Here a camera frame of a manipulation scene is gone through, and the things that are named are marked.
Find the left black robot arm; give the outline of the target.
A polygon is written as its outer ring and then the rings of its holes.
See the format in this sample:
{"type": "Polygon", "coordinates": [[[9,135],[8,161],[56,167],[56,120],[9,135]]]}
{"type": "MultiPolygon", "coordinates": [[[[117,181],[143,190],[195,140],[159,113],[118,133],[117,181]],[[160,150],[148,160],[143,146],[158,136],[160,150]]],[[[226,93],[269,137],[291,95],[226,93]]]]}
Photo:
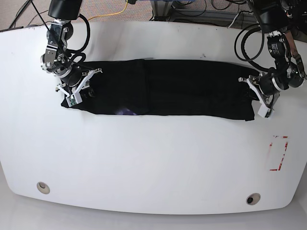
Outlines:
{"type": "Polygon", "coordinates": [[[249,0],[247,1],[257,23],[247,26],[238,35],[241,38],[241,55],[237,58],[248,62],[260,71],[256,76],[239,78],[239,81],[248,84],[256,94],[261,106],[258,114],[269,117],[273,106],[280,96],[280,92],[297,88],[307,80],[304,64],[297,52],[293,37],[289,31],[289,20],[279,0],[249,0]],[[261,45],[267,46],[270,56],[274,59],[275,66],[265,68],[254,60],[261,54],[261,50],[254,57],[249,57],[245,44],[254,33],[261,33],[261,45]]]}

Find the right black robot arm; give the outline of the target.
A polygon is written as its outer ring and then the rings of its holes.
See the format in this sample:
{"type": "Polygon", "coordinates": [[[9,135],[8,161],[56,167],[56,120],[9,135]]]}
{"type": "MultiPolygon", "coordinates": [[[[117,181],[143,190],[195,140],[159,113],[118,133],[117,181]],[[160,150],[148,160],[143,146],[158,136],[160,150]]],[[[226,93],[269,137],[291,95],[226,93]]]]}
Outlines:
{"type": "Polygon", "coordinates": [[[91,29],[88,20],[80,14],[81,0],[53,0],[48,9],[48,16],[53,18],[50,26],[47,26],[47,47],[41,57],[42,69],[60,78],[68,95],[78,87],[88,75],[94,71],[94,67],[84,61],[90,40],[91,29]],[[74,28],[72,21],[82,19],[86,25],[86,39],[79,49],[69,49],[68,40],[72,37],[74,28]]]}

